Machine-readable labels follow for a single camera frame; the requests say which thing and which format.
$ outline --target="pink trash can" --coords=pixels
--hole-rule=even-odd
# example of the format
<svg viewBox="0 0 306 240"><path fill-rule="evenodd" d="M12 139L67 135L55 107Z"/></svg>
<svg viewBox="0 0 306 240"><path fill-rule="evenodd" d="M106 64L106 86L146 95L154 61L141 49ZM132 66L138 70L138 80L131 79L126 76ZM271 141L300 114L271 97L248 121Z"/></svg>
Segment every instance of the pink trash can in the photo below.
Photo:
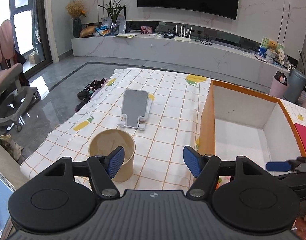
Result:
<svg viewBox="0 0 306 240"><path fill-rule="evenodd" d="M281 82L277 81L275 77L273 77L269 95L276 98L282 98L288 86L288 84L284 85Z"/></svg>

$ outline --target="gray trash can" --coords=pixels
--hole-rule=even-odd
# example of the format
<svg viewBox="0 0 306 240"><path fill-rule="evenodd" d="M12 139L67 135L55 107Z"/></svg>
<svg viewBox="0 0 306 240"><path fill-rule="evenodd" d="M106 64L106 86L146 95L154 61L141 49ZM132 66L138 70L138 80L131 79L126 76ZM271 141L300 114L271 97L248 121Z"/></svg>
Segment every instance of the gray trash can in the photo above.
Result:
<svg viewBox="0 0 306 240"><path fill-rule="evenodd" d="M295 103L299 99L306 84L306 76L297 69L291 69L287 83L289 87L285 91L283 98L291 103Z"/></svg>

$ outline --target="pink office chair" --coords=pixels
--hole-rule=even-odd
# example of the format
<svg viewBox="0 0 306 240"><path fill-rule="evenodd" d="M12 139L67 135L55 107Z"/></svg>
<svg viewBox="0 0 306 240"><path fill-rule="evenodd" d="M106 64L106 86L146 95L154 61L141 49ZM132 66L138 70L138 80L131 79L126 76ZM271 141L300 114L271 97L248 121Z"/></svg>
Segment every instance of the pink office chair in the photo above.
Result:
<svg viewBox="0 0 306 240"><path fill-rule="evenodd" d="M13 28L9 20L5 20L0 26L0 63L5 59L9 59L13 65L13 56L15 54L13 43ZM16 130L21 131L22 126L19 124L19 117L28 108L33 97L40 96L36 87L21 86L19 74L23 71L23 65L17 63L9 69L0 71L0 94L3 93L10 85L15 83L16 92L11 93L0 106L0 116L4 114L9 104L19 105L14 114L7 117L0 117L0 126L9 124L17 124Z"/></svg>

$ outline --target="glass vase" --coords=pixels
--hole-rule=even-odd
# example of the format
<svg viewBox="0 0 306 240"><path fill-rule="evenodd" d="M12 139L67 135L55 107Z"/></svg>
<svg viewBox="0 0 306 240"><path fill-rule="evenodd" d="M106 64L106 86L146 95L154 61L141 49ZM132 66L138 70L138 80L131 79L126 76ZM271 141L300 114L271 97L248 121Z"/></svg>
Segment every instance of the glass vase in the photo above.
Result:
<svg viewBox="0 0 306 240"><path fill-rule="evenodd" d="M79 38L82 31L82 22L80 17L73 18L73 36L74 38Z"/></svg>
<svg viewBox="0 0 306 240"><path fill-rule="evenodd" d="M111 24L111 36L116 36L120 33L120 27L117 23Z"/></svg>

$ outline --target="sliding glass door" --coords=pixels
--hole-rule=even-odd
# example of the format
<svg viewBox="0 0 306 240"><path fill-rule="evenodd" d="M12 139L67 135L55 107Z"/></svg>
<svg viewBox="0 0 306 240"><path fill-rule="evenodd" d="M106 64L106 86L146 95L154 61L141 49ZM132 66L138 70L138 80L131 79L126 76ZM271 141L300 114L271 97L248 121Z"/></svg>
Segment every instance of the sliding glass door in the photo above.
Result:
<svg viewBox="0 0 306 240"><path fill-rule="evenodd" d="M0 24L9 19L14 31L14 45L26 58L27 78L51 63L47 38L44 0L0 0Z"/></svg>

